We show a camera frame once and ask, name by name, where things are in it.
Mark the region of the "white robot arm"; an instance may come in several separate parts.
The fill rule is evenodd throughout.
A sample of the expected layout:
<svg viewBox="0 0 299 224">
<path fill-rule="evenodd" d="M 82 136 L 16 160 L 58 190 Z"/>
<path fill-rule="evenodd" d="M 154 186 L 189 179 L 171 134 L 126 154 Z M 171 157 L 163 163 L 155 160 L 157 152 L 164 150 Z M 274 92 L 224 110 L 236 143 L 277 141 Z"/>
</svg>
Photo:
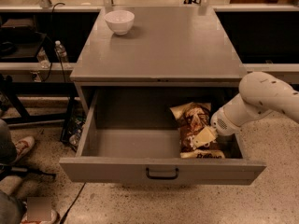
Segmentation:
<svg viewBox="0 0 299 224">
<path fill-rule="evenodd" d="M 210 125 L 192 143 L 205 146 L 219 135 L 237 133 L 245 123 L 262 119 L 272 111 L 299 122 L 299 91 L 265 72 L 249 73 L 240 80 L 238 95 L 212 115 Z"/>
</svg>

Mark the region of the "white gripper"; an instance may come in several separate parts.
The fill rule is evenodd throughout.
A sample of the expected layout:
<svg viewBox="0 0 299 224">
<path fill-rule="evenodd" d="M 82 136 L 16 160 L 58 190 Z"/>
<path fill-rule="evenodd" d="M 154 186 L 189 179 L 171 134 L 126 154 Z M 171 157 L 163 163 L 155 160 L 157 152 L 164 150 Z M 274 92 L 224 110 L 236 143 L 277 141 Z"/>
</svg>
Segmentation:
<svg viewBox="0 0 299 224">
<path fill-rule="evenodd" d="M 217 133 L 221 136 L 229 136 L 240 129 L 240 123 L 234 110 L 224 106 L 212 115 L 210 123 L 213 127 L 206 126 L 193 138 L 192 142 L 196 147 L 202 147 L 215 141 Z"/>
</svg>

